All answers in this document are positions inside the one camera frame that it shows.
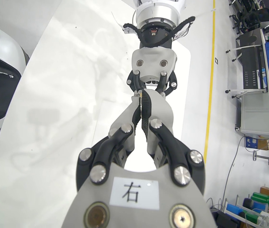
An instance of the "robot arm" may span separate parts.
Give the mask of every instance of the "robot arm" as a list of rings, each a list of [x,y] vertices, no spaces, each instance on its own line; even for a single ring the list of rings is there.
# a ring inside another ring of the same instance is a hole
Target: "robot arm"
[[[134,93],[132,103],[112,124],[107,137],[80,152],[78,194],[62,227],[215,228],[203,199],[203,157],[173,136],[173,112],[165,100],[178,85],[172,41],[195,18],[179,23],[185,0],[136,2],[137,27],[123,26],[124,32],[135,32],[141,42],[133,52],[127,79]],[[146,173],[124,170],[140,119],[147,152],[157,168]]]

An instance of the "gray cabinet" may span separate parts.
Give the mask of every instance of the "gray cabinet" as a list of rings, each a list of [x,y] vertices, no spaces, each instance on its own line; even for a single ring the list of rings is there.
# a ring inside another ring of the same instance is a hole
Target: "gray cabinet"
[[[242,96],[240,131],[253,138],[269,138],[269,95],[249,92]]]

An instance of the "office chair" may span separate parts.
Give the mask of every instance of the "office chair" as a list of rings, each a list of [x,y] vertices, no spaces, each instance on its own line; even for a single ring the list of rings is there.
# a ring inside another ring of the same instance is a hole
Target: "office chair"
[[[269,22],[269,8],[262,8],[247,14],[238,12],[237,17],[235,15],[230,17],[236,21],[233,29],[237,28],[238,34],[240,31],[245,34],[248,31],[259,28],[261,22]]]

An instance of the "chinese character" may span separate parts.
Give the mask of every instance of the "chinese character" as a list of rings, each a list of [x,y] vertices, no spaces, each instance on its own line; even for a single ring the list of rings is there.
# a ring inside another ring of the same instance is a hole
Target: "chinese character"
[[[123,196],[122,198],[124,198],[124,197],[127,195],[127,202],[129,202],[129,201],[133,201],[133,202],[136,202],[136,203],[137,203],[137,196],[138,196],[139,192],[138,192],[138,191],[137,191],[137,192],[134,192],[134,191],[130,191],[130,190],[131,190],[131,187],[141,188],[141,186],[140,186],[140,185],[135,186],[135,185],[133,185],[133,182],[131,182],[131,185],[124,185],[124,186],[125,186],[125,187],[129,187],[129,189],[128,189],[128,191],[124,194],[124,196]],[[135,196],[135,199],[129,199],[130,194],[135,194],[135,195],[136,195],[136,196]]]

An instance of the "white label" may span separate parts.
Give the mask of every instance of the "white label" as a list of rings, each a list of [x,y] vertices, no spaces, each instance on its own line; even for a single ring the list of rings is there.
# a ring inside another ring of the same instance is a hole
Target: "white label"
[[[110,205],[159,210],[159,182],[114,177]]]

